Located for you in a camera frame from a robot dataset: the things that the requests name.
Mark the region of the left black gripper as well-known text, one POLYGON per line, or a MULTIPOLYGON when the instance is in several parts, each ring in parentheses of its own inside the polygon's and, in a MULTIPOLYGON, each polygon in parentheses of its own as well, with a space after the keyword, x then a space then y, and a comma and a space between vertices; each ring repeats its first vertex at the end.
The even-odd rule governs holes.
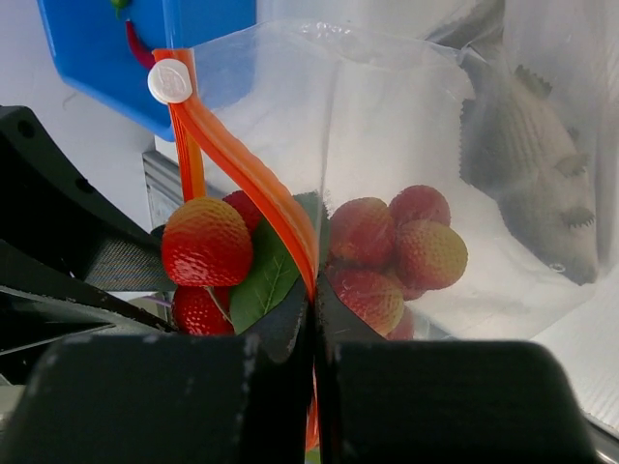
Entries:
POLYGON ((68 335, 173 332, 120 294, 169 293, 162 229, 144 230, 72 165, 26 106, 1 108, 1 384, 68 335))

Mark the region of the grey toy fish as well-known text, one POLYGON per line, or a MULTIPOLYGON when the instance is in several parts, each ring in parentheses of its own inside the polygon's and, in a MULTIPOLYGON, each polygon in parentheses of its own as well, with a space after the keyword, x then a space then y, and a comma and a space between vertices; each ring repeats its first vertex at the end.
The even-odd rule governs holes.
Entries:
POLYGON ((550 104, 551 85, 523 66, 462 68, 474 96, 460 112, 460 178, 496 202, 508 231, 541 262, 578 285, 594 282, 589 157, 550 104))

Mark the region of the clear zip bag orange zipper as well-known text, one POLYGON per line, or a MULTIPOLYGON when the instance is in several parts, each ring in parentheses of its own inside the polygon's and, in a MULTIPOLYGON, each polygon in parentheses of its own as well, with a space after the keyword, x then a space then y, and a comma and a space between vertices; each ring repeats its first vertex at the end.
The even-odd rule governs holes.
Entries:
POLYGON ((412 338, 531 339, 618 281, 618 5, 614 1, 256 1, 253 26, 158 48, 151 94, 171 114, 186 203, 241 190, 316 297, 321 226, 297 202, 438 190, 468 261, 408 303, 412 338), (508 231, 459 175, 462 65, 518 66, 589 157, 597 279, 578 285, 508 231))

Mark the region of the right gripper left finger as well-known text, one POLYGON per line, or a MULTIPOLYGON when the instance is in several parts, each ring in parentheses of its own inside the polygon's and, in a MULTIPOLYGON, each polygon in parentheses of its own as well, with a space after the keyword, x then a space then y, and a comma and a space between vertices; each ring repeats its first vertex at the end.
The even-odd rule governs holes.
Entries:
POLYGON ((39 359, 5 463, 301 463, 312 380, 306 289, 245 332, 76 335, 39 359))

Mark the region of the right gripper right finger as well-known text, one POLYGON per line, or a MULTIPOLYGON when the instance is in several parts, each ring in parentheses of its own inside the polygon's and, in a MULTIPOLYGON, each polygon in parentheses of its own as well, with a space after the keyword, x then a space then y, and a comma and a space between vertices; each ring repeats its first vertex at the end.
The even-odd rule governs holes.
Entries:
POLYGON ((562 365, 526 341, 389 341, 336 296, 314 304, 326 463, 594 463, 562 365))

